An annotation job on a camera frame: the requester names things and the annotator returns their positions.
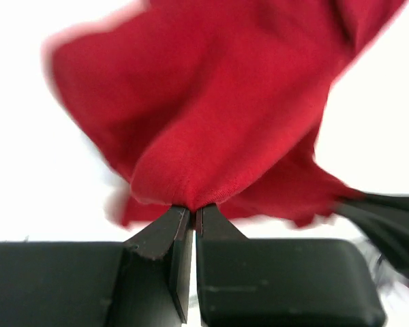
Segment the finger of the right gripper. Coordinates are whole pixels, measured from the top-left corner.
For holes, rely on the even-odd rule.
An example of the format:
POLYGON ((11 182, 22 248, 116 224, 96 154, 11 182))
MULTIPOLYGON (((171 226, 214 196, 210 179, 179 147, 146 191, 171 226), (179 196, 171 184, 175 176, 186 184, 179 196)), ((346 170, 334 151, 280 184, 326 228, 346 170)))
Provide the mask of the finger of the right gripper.
POLYGON ((358 226, 393 268, 409 279, 409 195, 364 193, 357 200, 340 200, 335 213, 358 226))

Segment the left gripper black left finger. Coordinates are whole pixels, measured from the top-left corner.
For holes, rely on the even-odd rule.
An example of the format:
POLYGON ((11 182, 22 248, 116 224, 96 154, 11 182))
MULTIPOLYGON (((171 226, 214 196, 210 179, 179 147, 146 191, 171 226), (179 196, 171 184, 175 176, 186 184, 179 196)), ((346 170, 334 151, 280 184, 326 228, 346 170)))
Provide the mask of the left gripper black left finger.
POLYGON ((0 326, 180 326, 192 216, 172 207, 125 242, 0 242, 0 326))

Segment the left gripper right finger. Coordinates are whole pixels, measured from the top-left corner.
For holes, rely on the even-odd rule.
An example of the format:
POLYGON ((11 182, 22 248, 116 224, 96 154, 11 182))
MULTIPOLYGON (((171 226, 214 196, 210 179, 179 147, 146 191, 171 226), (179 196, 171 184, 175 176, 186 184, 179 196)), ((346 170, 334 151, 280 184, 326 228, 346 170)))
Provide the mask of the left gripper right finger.
POLYGON ((248 238, 214 205, 196 213, 205 326, 383 326, 365 259, 336 238, 248 238))

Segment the red shirt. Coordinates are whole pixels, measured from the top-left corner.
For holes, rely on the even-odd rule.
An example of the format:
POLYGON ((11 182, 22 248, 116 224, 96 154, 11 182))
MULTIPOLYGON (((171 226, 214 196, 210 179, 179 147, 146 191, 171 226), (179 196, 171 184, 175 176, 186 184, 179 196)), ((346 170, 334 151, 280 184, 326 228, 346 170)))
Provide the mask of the red shirt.
POLYGON ((52 42, 53 92, 128 184, 120 225, 172 205, 310 224, 361 193, 320 168, 329 91, 403 1, 151 1, 52 42))

